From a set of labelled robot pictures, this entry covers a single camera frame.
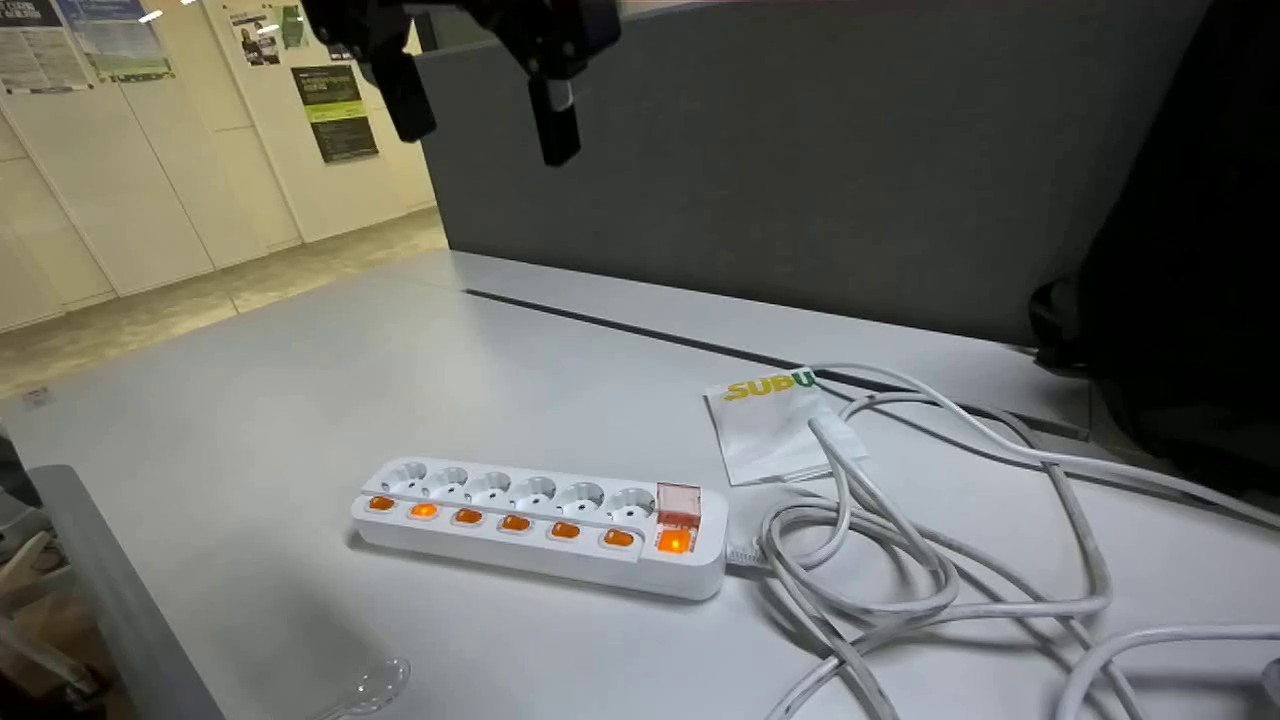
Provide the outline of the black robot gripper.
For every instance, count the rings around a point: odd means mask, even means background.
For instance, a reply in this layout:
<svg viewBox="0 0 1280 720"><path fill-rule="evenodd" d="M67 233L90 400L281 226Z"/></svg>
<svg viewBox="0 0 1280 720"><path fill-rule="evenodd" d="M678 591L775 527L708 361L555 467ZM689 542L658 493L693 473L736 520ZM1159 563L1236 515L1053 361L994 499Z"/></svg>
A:
<svg viewBox="0 0 1280 720"><path fill-rule="evenodd" d="M373 66L405 143L435 127L408 38L430 47L502 45L530 78L540 156L548 169L582 153L575 87L591 55L622 39L622 0L301 0L325 47Z"/></svg>

